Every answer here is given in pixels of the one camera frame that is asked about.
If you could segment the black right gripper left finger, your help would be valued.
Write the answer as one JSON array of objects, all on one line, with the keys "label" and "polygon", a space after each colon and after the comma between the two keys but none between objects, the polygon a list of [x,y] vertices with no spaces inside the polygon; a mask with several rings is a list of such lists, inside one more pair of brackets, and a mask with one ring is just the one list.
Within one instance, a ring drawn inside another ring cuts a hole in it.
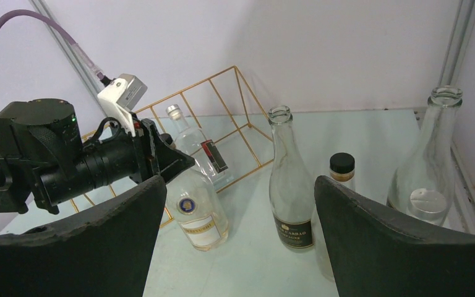
[{"label": "black right gripper left finger", "polygon": [[20,235],[0,235],[0,296],[142,296],[166,200],[154,176]]}]

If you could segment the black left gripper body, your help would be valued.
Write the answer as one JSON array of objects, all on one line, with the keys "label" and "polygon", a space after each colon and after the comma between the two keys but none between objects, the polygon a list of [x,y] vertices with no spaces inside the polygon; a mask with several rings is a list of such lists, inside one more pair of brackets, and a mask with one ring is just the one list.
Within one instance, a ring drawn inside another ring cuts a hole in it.
[{"label": "black left gripper body", "polygon": [[54,166],[40,171],[34,201],[39,209],[58,214],[58,205],[99,187],[128,177],[139,184],[158,173],[154,138],[159,136],[151,119],[135,119],[136,136],[124,132],[117,119],[101,121],[83,152],[69,164],[70,178]]}]

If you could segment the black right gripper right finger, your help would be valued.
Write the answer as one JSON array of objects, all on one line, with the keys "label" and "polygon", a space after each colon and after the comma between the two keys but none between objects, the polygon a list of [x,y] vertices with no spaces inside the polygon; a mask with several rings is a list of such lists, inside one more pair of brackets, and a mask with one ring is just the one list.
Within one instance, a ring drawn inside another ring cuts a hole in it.
[{"label": "black right gripper right finger", "polygon": [[475,235],[410,217],[326,176],[314,197],[340,296],[475,296]]}]

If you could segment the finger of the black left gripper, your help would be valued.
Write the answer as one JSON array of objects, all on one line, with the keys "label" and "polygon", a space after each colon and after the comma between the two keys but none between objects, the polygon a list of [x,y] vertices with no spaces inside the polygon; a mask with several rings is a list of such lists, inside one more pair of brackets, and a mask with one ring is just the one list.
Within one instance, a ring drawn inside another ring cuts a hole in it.
[{"label": "finger of the black left gripper", "polygon": [[167,133],[160,134],[159,141],[155,143],[155,148],[159,175],[166,184],[195,165],[194,158],[178,150],[173,144],[172,137]]}]

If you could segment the clear bottle silver cap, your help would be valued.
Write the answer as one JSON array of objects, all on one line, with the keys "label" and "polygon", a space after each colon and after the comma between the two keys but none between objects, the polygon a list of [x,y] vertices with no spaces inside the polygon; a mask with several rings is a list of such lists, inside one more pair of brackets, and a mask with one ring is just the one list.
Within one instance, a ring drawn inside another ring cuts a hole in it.
[{"label": "clear bottle silver cap", "polygon": [[234,176],[214,141],[205,136],[201,128],[191,126],[178,105],[167,107],[166,112],[178,132],[174,144],[177,149],[195,159],[194,168],[203,173],[217,190],[234,181]]}]

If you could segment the clear bottle black cap white label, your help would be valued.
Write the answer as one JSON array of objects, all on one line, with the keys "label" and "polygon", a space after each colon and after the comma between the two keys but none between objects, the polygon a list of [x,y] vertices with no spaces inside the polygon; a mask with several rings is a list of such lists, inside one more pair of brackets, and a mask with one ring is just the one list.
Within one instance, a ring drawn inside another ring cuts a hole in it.
[{"label": "clear bottle black cap white label", "polygon": [[213,183],[197,164],[167,184],[166,208],[193,247],[209,251],[229,235],[229,220]]}]

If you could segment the greenish bottle black label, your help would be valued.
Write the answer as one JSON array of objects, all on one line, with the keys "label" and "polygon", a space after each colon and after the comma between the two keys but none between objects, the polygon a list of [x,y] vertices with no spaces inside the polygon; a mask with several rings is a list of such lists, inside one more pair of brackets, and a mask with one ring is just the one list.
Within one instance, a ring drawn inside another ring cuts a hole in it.
[{"label": "greenish bottle black label", "polygon": [[432,90],[417,141],[395,170],[386,205],[442,226],[455,199],[451,140],[463,92],[451,85]]}]

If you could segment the clear bottle black gold label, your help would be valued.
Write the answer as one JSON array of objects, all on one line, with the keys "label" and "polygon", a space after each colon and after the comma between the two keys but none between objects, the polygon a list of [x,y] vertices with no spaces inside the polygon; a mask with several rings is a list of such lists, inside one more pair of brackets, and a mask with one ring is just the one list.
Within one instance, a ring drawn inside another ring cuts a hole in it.
[{"label": "clear bottle black gold label", "polygon": [[268,111],[273,139],[269,200],[280,241],[289,250],[306,252],[314,245],[311,216],[314,182],[305,167],[293,133],[293,115],[286,105]]}]

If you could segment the clear bottle black cap front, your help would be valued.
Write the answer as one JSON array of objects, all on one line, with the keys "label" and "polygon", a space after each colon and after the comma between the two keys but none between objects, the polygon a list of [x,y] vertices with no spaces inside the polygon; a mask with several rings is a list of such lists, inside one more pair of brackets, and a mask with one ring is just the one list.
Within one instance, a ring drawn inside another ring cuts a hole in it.
[{"label": "clear bottle black cap front", "polygon": [[[346,152],[339,152],[330,157],[330,177],[351,190],[355,190],[355,159]],[[316,263],[321,274],[328,280],[334,282],[332,265],[327,251],[327,245],[322,231],[322,226],[314,207],[311,217],[312,236]]]}]

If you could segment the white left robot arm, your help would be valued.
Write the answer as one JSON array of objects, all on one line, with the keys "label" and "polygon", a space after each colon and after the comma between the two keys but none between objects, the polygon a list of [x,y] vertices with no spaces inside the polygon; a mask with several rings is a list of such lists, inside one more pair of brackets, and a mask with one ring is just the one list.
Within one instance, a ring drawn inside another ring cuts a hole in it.
[{"label": "white left robot arm", "polygon": [[14,101],[0,112],[0,213],[28,211],[27,199],[58,214],[59,204],[122,178],[172,181],[195,161],[171,148],[155,123],[128,115],[104,118],[82,140],[74,107],[45,98]]}]

